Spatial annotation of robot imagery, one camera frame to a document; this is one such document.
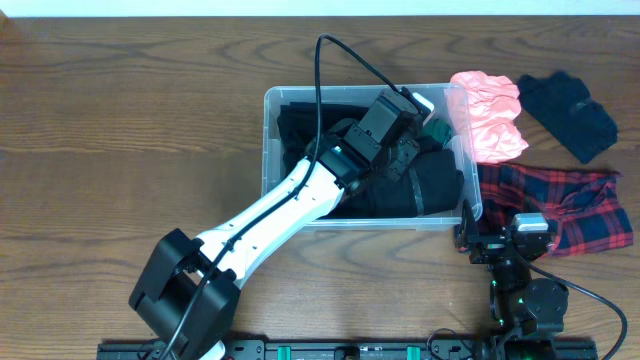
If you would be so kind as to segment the green cloth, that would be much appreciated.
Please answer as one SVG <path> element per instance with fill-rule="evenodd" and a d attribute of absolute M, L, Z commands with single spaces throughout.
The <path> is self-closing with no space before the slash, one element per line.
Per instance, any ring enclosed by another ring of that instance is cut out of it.
<path fill-rule="evenodd" d="M 424 151 L 439 150 L 451 140 L 452 136 L 453 130 L 445 120 L 432 119 L 423 127 L 418 140 Z"/>

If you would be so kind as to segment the black taped garment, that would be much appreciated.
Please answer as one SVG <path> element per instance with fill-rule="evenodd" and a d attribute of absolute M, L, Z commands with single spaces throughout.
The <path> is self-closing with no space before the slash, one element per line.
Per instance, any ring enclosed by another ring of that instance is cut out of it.
<path fill-rule="evenodd" d="M 398 181 L 376 179 L 327 218 L 415 218 L 454 210 L 463 185 L 464 174 L 451 150 L 423 153 Z"/>

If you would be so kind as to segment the dark pants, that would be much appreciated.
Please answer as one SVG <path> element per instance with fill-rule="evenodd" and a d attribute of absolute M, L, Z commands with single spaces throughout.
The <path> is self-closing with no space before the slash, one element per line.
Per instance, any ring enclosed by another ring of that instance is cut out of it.
<path fill-rule="evenodd" d="M 317 135 L 317 106 L 315 103 L 292 102 L 280 107 L 277 118 L 283 146 L 284 172 L 290 173 L 305 155 L 307 145 Z M 368 108 L 344 104 L 322 105 L 322 132 L 326 132 L 339 121 L 352 118 L 361 120 Z"/>

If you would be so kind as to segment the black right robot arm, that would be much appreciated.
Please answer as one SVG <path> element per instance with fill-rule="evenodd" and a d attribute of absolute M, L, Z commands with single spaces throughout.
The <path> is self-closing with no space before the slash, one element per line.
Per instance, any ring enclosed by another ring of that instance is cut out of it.
<path fill-rule="evenodd" d="M 454 245 L 492 276 L 490 310 L 500 327 L 471 347 L 473 359 L 554 359 L 554 337 L 564 329 L 568 289 L 534 279 L 532 262 L 547 253 L 549 225 L 540 213 L 518 214 L 499 233 L 482 235 L 471 205 L 463 202 Z"/>

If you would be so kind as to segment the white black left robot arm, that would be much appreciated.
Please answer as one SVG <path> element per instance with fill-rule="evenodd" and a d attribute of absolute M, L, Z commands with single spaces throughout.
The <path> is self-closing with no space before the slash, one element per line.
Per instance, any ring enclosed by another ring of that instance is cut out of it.
<path fill-rule="evenodd" d="M 340 202 L 381 177 L 399 180 L 433 110 L 407 88 L 384 89 L 361 119 L 319 130 L 289 175 L 243 212 L 194 238 L 180 229 L 162 237 L 129 298 L 164 341 L 160 358 L 221 358 L 249 276 Z"/>

